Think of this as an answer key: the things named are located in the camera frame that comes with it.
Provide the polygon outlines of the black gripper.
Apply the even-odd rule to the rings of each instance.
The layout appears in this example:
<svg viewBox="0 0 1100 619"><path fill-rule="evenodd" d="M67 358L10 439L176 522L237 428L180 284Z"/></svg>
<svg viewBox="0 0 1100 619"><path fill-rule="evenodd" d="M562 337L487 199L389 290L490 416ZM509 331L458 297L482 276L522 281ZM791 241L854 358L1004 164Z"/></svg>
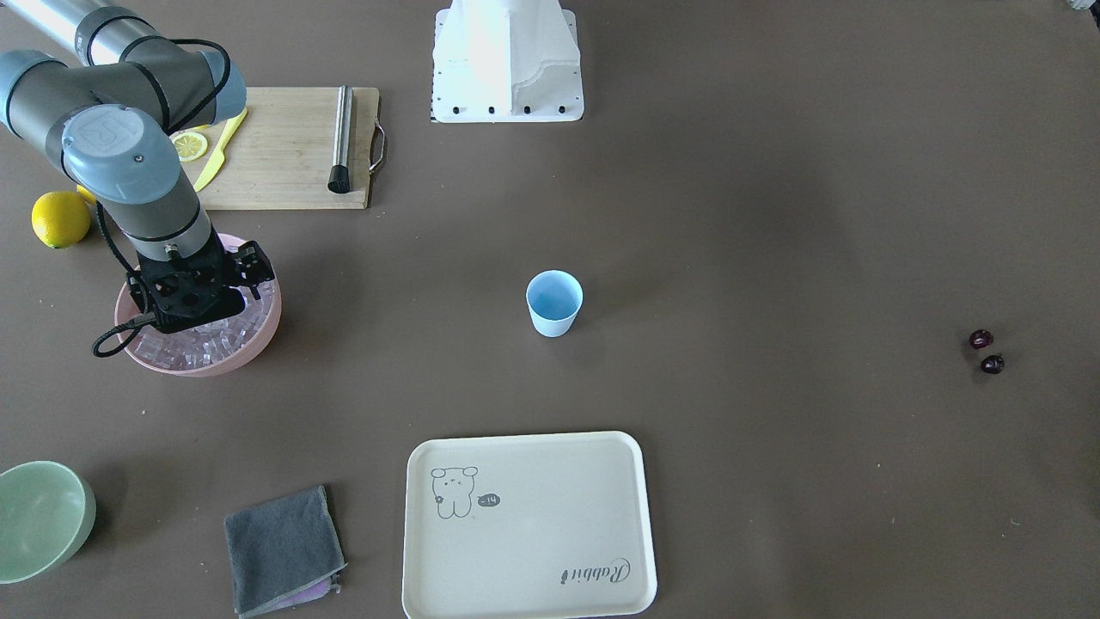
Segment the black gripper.
<svg viewBox="0 0 1100 619"><path fill-rule="evenodd" d="M240 316L248 289L260 299L258 286L275 279L275 272L257 242L226 248L207 242L190 257L176 250L166 261L141 257L138 270L127 275L131 298L140 316L163 334L175 334Z"/></svg>

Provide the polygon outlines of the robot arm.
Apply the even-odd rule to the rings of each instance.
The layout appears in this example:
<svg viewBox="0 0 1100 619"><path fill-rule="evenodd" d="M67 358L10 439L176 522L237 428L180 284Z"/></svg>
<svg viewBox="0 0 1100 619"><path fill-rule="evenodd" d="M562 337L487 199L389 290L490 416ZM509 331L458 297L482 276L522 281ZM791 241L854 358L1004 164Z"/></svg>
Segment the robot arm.
<svg viewBox="0 0 1100 619"><path fill-rule="evenodd" d="M138 254L127 278L143 320L163 333L227 320L244 287L274 278L254 242L228 250L170 137L239 117L248 88L228 52L165 38L107 1L9 1L32 27L69 46L3 53L3 124L82 185Z"/></svg>

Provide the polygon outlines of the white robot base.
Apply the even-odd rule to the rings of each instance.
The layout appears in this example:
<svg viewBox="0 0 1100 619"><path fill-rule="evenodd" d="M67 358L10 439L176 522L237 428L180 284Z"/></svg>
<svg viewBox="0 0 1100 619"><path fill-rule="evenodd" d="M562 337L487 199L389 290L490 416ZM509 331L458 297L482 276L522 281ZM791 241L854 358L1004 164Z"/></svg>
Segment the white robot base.
<svg viewBox="0 0 1100 619"><path fill-rule="evenodd" d="M558 1L453 1L435 15L432 60L437 123L584 117L578 16Z"/></svg>

